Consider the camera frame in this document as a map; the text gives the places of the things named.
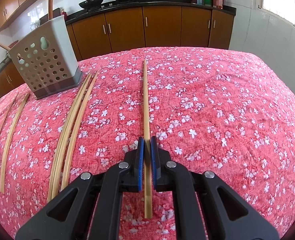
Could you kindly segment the brown lower kitchen cabinets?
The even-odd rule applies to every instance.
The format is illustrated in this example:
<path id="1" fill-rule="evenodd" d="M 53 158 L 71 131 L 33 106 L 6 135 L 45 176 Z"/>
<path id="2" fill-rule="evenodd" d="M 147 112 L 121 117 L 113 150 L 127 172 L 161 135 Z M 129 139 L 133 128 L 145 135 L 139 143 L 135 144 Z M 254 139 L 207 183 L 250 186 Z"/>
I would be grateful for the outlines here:
<path id="1" fill-rule="evenodd" d="M 79 18 L 66 27 L 77 61 L 143 47 L 212 47 L 228 49 L 236 9 L 199 5 L 129 6 Z M 0 68 L 0 98 L 27 83 L 38 98 L 79 85 L 81 70 L 67 75 L 55 53 L 20 72 L 11 59 Z"/>

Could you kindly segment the bamboo chopstick thin far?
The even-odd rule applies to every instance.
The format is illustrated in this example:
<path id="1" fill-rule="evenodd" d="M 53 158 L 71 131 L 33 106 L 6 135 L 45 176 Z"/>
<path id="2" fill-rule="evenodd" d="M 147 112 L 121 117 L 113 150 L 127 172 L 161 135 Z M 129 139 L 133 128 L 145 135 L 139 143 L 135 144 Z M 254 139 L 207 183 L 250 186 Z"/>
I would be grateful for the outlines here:
<path id="1" fill-rule="evenodd" d="M 9 114 L 9 112 L 10 112 L 10 110 L 11 110 L 11 108 L 12 108 L 12 106 L 13 106 L 13 104 L 14 104 L 16 98 L 17 98 L 17 95 L 18 95 L 18 94 L 16 94 L 15 98 L 13 99 L 13 101 L 12 101 L 12 102 L 10 103 L 10 105 L 8 106 L 7 111 L 6 111 L 6 113 L 5 113 L 5 115 L 4 115 L 3 119 L 2 119 L 2 122 L 1 122 L 1 124 L 0 124 L 0 134 L 1 134 L 1 132 L 2 132 L 2 129 L 3 129 L 3 126 L 4 126 L 4 123 L 5 123 L 6 119 L 7 119 L 7 117 L 8 117 L 8 114 Z"/>

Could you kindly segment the grey perforated utensil holder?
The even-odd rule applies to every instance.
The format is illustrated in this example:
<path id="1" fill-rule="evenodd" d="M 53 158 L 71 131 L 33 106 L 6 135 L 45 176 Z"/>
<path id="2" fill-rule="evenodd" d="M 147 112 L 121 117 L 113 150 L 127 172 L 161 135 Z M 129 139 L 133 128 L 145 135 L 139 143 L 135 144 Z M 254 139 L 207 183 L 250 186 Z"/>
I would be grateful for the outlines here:
<path id="1" fill-rule="evenodd" d="M 77 87 L 83 75 L 63 16 L 30 32 L 8 54 L 38 100 Z"/>

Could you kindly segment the red floral tablecloth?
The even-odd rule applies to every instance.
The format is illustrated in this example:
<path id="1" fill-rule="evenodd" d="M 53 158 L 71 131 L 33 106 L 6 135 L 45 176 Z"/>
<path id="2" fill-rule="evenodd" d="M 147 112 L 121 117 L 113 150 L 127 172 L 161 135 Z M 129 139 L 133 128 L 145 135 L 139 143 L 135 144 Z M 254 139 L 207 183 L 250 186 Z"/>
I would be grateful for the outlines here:
<path id="1" fill-rule="evenodd" d="M 97 80 L 72 157 L 70 180 L 105 172 L 143 134 L 147 62 L 150 131 L 193 172 L 212 170 L 284 235 L 295 221 L 295 95 L 257 56 L 210 48 L 142 48 L 80 61 Z M 0 99 L 0 169 L 17 109 L 0 193 L 0 224 L 15 236 L 47 203 L 56 145 L 77 94 L 37 100 L 27 85 Z"/>

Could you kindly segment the red bottle on counter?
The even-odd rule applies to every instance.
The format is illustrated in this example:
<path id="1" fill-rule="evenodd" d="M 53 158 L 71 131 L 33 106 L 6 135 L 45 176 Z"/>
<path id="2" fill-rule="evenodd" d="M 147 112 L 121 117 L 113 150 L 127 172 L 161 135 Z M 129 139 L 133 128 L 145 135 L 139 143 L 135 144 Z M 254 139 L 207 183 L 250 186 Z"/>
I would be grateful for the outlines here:
<path id="1" fill-rule="evenodd" d="M 64 17 L 64 20 L 67 20 L 67 13 L 64 9 L 61 9 L 61 15 Z"/>

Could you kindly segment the black countertop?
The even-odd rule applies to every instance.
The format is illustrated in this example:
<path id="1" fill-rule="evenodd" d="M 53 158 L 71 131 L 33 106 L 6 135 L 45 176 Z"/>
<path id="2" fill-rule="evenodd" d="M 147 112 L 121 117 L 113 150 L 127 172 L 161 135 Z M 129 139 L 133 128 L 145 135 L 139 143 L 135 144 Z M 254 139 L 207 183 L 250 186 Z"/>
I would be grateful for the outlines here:
<path id="1" fill-rule="evenodd" d="M 228 49 L 236 8 L 221 9 L 190 0 L 131 0 L 105 3 L 67 18 L 78 61 L 143 47 Z"/>

